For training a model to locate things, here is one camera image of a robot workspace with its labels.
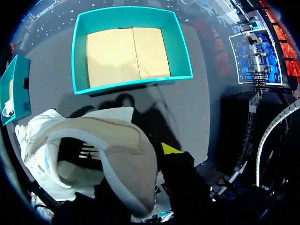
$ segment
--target cardboard bottom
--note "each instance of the cardboard bottom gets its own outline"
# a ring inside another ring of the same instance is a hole
[[[90,88],[171,76],[161,29],[126,28],[88,34],[86,54]]]
[[[11,79],[9,82],[9,99],[13,97],[13,86],[14,86],[14,80]]]

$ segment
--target red panel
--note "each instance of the red panel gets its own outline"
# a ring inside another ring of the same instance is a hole
[[[229,56],[227,52],[221,52],[216,55],[216,63],[228,63],[229,62]]]
[[[217,75],[220,77],[230,77],[232,76],[232,68],[230,64],[219,64],[217,65]]]
[[[270,19],[271,23],[277,23],[271,9],[265,9],[265,12],[266,12],[268,18]]]
[[[211,37],[211,33],[209,32],[209,30],[205,30],[201,32],[200,35],[205,40],[206,43],[212,42],[213,38]]]
[[[214,50],[215,51],[221,51],[221,50],[224,50],[224,49],[225,49],[225,46],[224,46],[224,43],[223,43],[222,39],[218,38],[215,42]]]
[[[285,34],[285,32],[279,27],[279,26],[273,26],[275,29],[275,32],[278,36],[279,40],[288,40],[288,36]]]
[[[207,29],[207,23],[204,20],[196,20],[192,22],[194,28],[199,31],[204,31]]]
[[[216,31],[215,28],[212,28],[212,32],[213,32],[215,38],[219,37],[219,34],[218,34],[218,32]]]
[[[270,6],[266,0],[258,0],[258,1],[260,2],[262,7],[269,7]]]
[[[298,61],[285,61],[287,74],[289,76],[297,76],[300,77],[300,65]]]
[[[286,58],[293,58],[297,59],[297,53],[296,50],[293,48],[293,46],[290,43],[280,43],[283,55]]]

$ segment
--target teal box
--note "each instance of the teal box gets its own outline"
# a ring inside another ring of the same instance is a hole
[[[103,30],[133,27],[161,29],[171,76],[90,88],[86,57],[87,35]],[[97,94],[115,88],[193,78],[187,45],[176,14],[158,8],[122,6],[80,13],[73,33],[71,61],[73,89],[76,95]]]
[[[31,114],[28,90],[30,60],[16,55],[5,70],[0,82],[0,107],[3,125]],[[9,100],[9,83],[13,80],[13,99],[15,114],[12,117],[2,115],[4,104]]]

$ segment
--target gray floor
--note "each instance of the gray floor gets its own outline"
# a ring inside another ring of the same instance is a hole
[[[194,78],[98,97],[75,96],[71,80],[71,41],[77,14],[117,5],[150,6],[174,11],[184,32]],[[16,53],[31,59],[29,90],[32,115],[18,123],[26,124],[49,108],[55,108],[63,116],[70,117],[80,109],[85,112],[103,108],[104,105],[109,107],[109,103],[118,96],[127,94],[133,97],[137,110],[149,116],[150,121],[153,120],[150,114],[153,110],[162,115],[162,124],[168,126],[167,133],[175,138],[174,147],[189,151],[196,165],[203,162],[207,156],[213,155],[216,148],[220,96],[250,88],[237,84],[234,69],[230,77],[217,75],[212,52],[199,36],[199,31],[193,27],[195,20],[214,27],[224,42],[224,51],[230,52],[232,50],[227,40],[233,34],[232,30],[220,24],[216,16],[211,17],[195,3],[187,7],[181,0],[67,0],[40,18],[35,17],[34,22],[27,17],[16,33],[14,42],[17,44]],[[231,55],[230,63],[235,66]],[[7,128],[13,145],[17,146],[14,124],[9,124]]]

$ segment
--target red lit wall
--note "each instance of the red lit wall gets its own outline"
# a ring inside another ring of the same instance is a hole
[[[265,9],[265,12],[266,12],[268,18],[270,19],[271,23],[276,23],[276,20],[274,19],[272,10],[270,10],[270,9]]]
[[[298,61],[285,61],[287,74],[289,76],[297,76],[300,77],[300,66]]]
[[[212,28],[212,32],[213,32],[215,38],[219,37],[219,34],[218,34],[218,32],[216,31],[215,28]]]
[[[273,26],[275,29],[275,32],[278,36],[279,40],[288,40],[288,36],[284,33],[284,31],[277,25]]]
[[[266,0],[258,0],[258,1],[260,2],[262,7],[269,7],[270,6]]]
[[[217,65],[217,75],[222,78],[232,76],[233,71],[230,64],[219,64]]]
[[[222,39],[218,38],[216,40],[214,50],[215,51],[225,50],[225,46],[224,46],[224,43],[223,43]]]
[[[290,43],[280,43],[280,45],[285,58],[292,58],[292,59],[298,58],[296,50],[291,46]]]
[[[194,28],[198,31],[204,31],[207,29],[207,23],[205,23],[203,20],[196,20],[192,22]]]

